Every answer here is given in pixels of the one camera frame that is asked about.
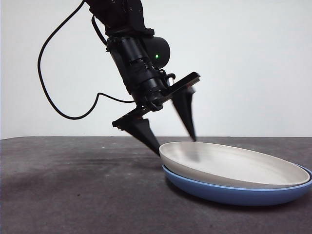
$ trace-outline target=black wire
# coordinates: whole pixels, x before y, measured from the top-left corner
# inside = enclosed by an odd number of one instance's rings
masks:
[[[97,97],[96,97],[96,99],[95,99],[95,101],[94,101],[94,103],[93,103],[93,105],[92,105],[92,107],[90,108],[90,110],[89,110],[87,113],[85,113],[85,114],[83,114],[83,115],[81,115],[81,116],[79,116],[79,117],[71,117],[71,116],[68,116],[68,115],[64,114],[64,113],[61,112],[61,111],[56,107],[56,105],[52,102],[52,100],[51,100],[51,98],[50,98],[50,96],[49,96],[49,94],[48,94],[48,92],[47,92],[47,90],[46,90],[46,88],[45,88],[45,85],[44,85],[44,82],[43,82],[43,78],[42,78],[42,74],[41,74],[41,58],[42,58],[42,54],[43,54],[43,52],[44,52],[45,47],[46,47],[47,44],[49,43],[49,41],[52,39],[52,37],[61,29],[61,27],[64,26],[65,23],[67,23],[68,20],[70,20],[71,17],[73,17],[73,16],[80,10],[80,8],[83,6],[84,2],[85,2],[85,1],[83,0],[83,1],[81,2],[81,4],[77,7],[77,9],[76,9],[75,11],[73,11],[73,12],[72,12],[72,13],[71,13],[71,14],[70,14],[70,15],[53,31],[53,33],[48,37],[48,39],[47,39],[47,40],[45,41],[45,43],[43,44],[43,46],[42,46],[42,48],[41,48],[41,50],[40,50],[40,53],[39,53],[39,57],[38,57],[38,74],[39,74],[39,79],[40,79],[40,82],[41,82],[41,85],[42,85],[44,94],[46,95],[48,101],[50,102],[50,104],[52,105],[52,107],[54,108],[54,110],[55,110],[57,113],[59,113],[59,114],[60,114],[61,116],[63,116],[64,118],[72,119],[72,120],[82,119],[82,118],[86,117],[87,115],[89,115],[89,114],[93,111],[93,109],[95,108],[95,106],[96,106],[96,104],[97,104],[97,102],[98,102],[98,97],[99,97],[100,95],[103,95],[103,96],[108,97],[108,98],[110,98],[110,99],[112,99],[112,100],[119,101],[119,102],[123,102],[123,103],[133,103],[133,102],[134,102],[134,101],[123,101],[123,100],[114,98],[114,97],[109,96],[109,95],[104,94],[104,93],[98,93],[98,94],[97,94]]]
[[[96,31],[99,39],[103,42],[104,45],[107,45],[107,41],[105,40],[104,36],[102,35],[101,31],[99,30],[94,16],[92,16],[92,18],[91,18],[91,23],[92,23],[94,30]]]

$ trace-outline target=gray table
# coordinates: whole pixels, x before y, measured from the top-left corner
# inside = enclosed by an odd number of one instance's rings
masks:
[[[312,138],[199,141],[312,168]],[[132,137],[20,137],[1,141],[1,228],[3,234],[308,234],[312,192],[272,207],[222,205],[177,189],[159,157]]]

